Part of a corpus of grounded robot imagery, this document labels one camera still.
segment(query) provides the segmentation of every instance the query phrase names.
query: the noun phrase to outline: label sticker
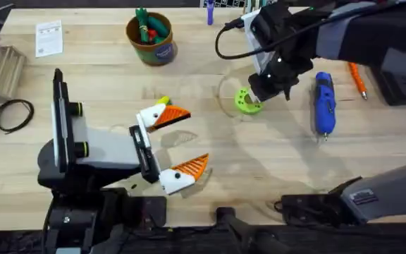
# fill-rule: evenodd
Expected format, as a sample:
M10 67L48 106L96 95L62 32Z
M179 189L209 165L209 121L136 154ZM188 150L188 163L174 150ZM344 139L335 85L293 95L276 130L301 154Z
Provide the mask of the label sticker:
M154 50L154 55L158 60L167 61L173 57L173 45L171 43L164 44Z
M371 189L357 191L356 193L350 194L349 198L356 205L363 205L379 200Z

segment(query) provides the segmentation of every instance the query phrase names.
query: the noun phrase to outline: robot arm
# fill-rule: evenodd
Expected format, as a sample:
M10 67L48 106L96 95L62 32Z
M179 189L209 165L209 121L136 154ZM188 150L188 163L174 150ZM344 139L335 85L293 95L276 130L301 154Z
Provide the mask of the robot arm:
M298 76L313 68L316 57L344 60L406 76L406 1L359 2L308 8L291 14L281 2L242 20L256 73L249 77L249 95L263 102L290 89ZM363 224L379 217L406 214L406 166L367 179L341 184L327 194L284 195L276 207L288 224Z
M341 7L332 3L295 14L279 1L241 19L253 54L222 55L218 49L222 31L216 52L223 59L253 56L256 73L249 77L253 101L263 102L281 92L290 99L291 87L313 68L311 60L316 57L406 76L406 1Z

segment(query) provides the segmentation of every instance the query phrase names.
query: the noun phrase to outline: black mount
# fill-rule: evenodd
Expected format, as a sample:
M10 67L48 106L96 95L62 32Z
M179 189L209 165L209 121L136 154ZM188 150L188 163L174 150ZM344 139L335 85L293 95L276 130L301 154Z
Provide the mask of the black mount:
M347 186L360 179L349 180L327 194L283 195L275 209L283 214L284 221L289 225L358 225L360 222L340 196Z
M166 223L164 197L128 197L124 188L80 195L53 193L44 243L47 254L59 248L78 253L117 253L124 228L152 228Z
M216 210L217 224L226 226L233 235L239 253L251 254L312 254L311 250L291 248L280 242L276 232L263 226L249 225L235 216L232 207Z

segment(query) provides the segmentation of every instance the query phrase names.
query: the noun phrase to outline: orange pen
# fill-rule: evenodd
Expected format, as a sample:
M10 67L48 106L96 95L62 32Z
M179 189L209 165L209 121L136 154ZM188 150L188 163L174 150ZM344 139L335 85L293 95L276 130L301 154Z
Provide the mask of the orange pen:
M361 94L363 99L367 99L366 87L364 86L363 80L359 76L357 65L355 63L349 63L349 67L352 77L357 84L358 92Z

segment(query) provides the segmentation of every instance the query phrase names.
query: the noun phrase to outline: cup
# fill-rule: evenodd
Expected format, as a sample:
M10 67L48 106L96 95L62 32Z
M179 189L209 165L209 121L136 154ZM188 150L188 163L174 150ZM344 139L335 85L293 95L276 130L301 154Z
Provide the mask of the cup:
M142 44L139 33L139 20L134 17L126 25L126 36L139 56L140 60L150 66L161 66L170 63L177 54L178 50L173 41L172 25L168 18L159 14L150 12L149 16L159 19L168 29L167 38L158 44Z

